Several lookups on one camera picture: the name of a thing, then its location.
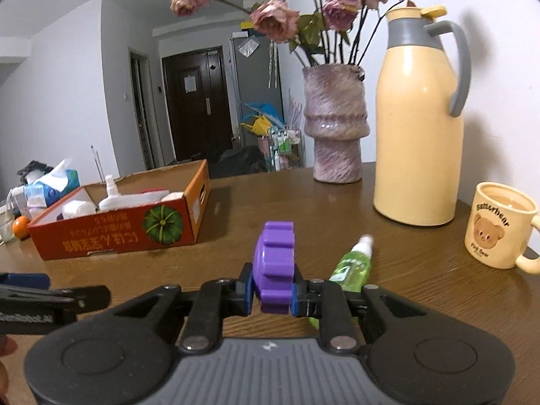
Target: purple object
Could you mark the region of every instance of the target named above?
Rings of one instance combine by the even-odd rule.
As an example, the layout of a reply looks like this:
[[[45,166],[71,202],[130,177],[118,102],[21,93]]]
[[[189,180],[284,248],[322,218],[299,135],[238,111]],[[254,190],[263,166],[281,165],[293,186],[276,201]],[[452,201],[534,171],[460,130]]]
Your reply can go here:
[[[265,223],[253,254],[253,280],[258,289],[262,312],[289,312],[293,276],[293,223],[269,221]]]

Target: wooden table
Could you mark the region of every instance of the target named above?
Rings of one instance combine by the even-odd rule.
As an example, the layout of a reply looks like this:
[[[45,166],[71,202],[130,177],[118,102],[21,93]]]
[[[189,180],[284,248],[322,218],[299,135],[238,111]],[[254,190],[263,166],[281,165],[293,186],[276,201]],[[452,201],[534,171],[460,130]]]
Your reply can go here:
[[[114,304],[167,283],[186,290],[222,276],[237,276],[251,261],[265,221],[294,222],[296,262],[304,277],[329,277],[363,233],[375,236],[370,281],[491,332],[510,346],[517,371],[505,405],[536,405],[540,398],[540,277],[497,270],[471,258],[463,246],[470,208],[439,228],[415,228],[374,211],[374,165],[364,179],[334,186],[312,179],[310,169],[212,182],[198,243],[164,250],[49,261],[31,241],[0,247],[0,270],[47,272],[55,287],[107,285]],[[255,313],[227,319],[236,336],[313,335],[305,319]],[[12,405],[33,405],[22,362],[35,337],[15,337],[20,351],[4,358]]]

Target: yellow thermos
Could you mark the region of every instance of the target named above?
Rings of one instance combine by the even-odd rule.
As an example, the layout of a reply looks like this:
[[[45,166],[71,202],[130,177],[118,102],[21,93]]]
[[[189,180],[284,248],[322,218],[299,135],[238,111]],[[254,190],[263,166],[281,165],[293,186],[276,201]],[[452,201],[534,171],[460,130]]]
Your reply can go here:
[[[388,12],[388,50],[377,85],[374,206],[410,225],[454,217],[463,149],[463,105],[471,58],[463,30],[443,6]],[[454,34],[456,80],[439,35]]]

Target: refrigerator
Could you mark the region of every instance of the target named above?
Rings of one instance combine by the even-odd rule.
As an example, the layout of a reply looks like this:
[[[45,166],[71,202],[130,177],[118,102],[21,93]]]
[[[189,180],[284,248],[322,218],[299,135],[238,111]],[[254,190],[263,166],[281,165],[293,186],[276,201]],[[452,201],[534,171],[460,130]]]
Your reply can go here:
[[[255,51],[246,57],[240,47],[246,40],[253,39],[258,43]],[[268,67],[270,64],[270,40],[265,36],[233,37],[229,41],[231,66],[233,70],[234,95],[236,97],[238,123],[254,111],[245,106],[246,103],[271,104],[277,111],[277,117],[284,121],[281,81],[279,79],[279,63],[277,71],[277,88],[275,86],[275,69],[272,69],[272,83],[268,88]],[[257,138],[240,126],[242,146],[257,144]]]

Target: white spray nozzle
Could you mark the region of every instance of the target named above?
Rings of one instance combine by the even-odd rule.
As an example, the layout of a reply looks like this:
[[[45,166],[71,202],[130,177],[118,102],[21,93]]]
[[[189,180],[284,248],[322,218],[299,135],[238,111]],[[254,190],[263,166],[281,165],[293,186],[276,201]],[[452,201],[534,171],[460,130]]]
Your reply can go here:
[[[351,251],[358,251],[359,253],[364,253],[366,256],[371,257],[373,252],[373,236],[370,234],[362,236]]]
[[[116,183],[114,182],[114,179],[112,178],[112,175],[107,175],[105,177],[105,183],[107,184],[107,195],[108,196],[117,196],[120,193],[118,193],[118,187],[116,187]]]

